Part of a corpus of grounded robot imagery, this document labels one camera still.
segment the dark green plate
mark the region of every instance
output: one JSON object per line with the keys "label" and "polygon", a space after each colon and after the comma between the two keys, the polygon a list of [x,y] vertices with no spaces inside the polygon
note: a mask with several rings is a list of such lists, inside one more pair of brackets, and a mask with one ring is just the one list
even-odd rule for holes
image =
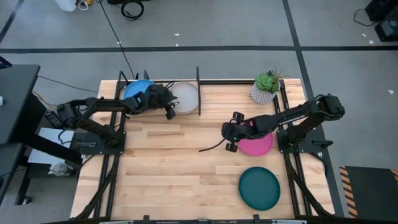
{"label": "dark green plate", "polygon": [[252,167],[245,170],[239,179],[239,194],[249,207],[264,211],[278,203],[280,185],[271,171]]}

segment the black desk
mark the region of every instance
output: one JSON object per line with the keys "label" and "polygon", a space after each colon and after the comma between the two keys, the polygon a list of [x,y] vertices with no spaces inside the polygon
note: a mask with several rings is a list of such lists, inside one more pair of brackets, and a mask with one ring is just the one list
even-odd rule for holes
{"label": "black desk", "polygon": [[[65,159],[70,166],[80,169],[80,153],[35,133],[46,112],[32,93],[39,70],[38,65],[13,65],[0,70],[0,96],[4,98],[4,104],[0,106],[0,175],[13,173],[18,165],[28,166],[23,156],[24,146]],[[0,178],[0,203],[12,173]]]}

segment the gray floor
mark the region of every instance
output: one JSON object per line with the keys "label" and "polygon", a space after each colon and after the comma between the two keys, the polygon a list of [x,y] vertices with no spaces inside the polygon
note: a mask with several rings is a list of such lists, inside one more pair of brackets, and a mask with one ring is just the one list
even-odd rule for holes
{"label": "gray floor", "polygon": [[[17,2],[3,1],[0,29]],[[353,22],[354,11],[369,1],[289,0],[300,45],[397,45],[380,42],[374,27]],[[131,22],[121,17],[117,7],[104,4],[125,47],[293,46],[280,0],[152,0],[144,5],[143,17]],[[364,12],[358,13],[358,19],[370,23]],[[93,47],[118,47],[100,5],[94,3],[87,11],[63,12],[48,0],[25,0],[0,42],[0,51]],[[39,64],[44,77],[92,90],[98,89],[100,80],[117,78],[119,70],[129,74],[121,53],[1,55],[12,63]],[[126,56],[135,72],[146,69],[151,78],[194,78],[196,66],[203,78],[253,78],[274,65],[283,67],[286,77],[302,78],[294,51],[128,52]],[[335,142],[330,155],[336,177],[341,165],[398,169],[394,148],[398,52],[319,51],[304,52],[303,56],[314,94],[337,95],[346,108],[341,121],[323,125],[326,138]],[[391,95],[388,90],[397,93]],[[93,96],[42,79],[35,91],[53,104]],[[17,207],[13,201],[21,179],[22,173],[15,174],[0,207],[5,223],[68,218],[76,180],[33,180],[29,194],[34,202]]]}

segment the wooden table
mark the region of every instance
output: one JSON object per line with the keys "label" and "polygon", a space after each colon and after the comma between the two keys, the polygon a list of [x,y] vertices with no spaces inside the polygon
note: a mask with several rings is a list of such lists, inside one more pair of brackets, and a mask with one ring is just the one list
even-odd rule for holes
{"label": "wooden table", "polygon": [[[290,107],[305,102],[299,79],[286,79],[285,84]],[[221,124],[229,121],[234,111],[243,113],[245,118],[275,114],[272,103],[259,105],[251,99],[251,87],[201,85],[201,116],[197,112],[178,114],[167,121],[165,111],[157,110],[126,120],[126,149],[119,162],[111,219],[142,220],[144,215],[150,215],[151,220],[250,219],[254,214],[260,218],[293,218],[284,158],[275,133],[273,149],[261,157],[225,151],[225,143],[214,150],[198,152],[222,139]],[[103,80],[98,96],[114,98],[115,89],[115,80]],[[110,116],[111,113],[96,113],[93,119],[109,124]],[[96,192],[102,161],[103,156],[95,156],[82,168],[71,217],[78,215]],[[322,163],[308,154],[302,154],[301,161],[308,188],[333,213]],[[269,169],[279,180],[279,202],[268,211],[249,208],[239,196],[239,177],[253,166]],[[296,188],[304,213],[301,193]],[[101,215],[106,200],[105,194]]]}

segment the pink bowl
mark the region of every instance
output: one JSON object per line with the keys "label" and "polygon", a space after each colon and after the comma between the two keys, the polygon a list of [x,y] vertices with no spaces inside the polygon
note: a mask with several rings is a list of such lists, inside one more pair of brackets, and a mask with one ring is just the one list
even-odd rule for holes
{"label": "pink bowl", "polygon": [[239,148],[249,156],[262,156],[272,149],[274,138],[269,133],[262,139],[242,139],[238,142]]}

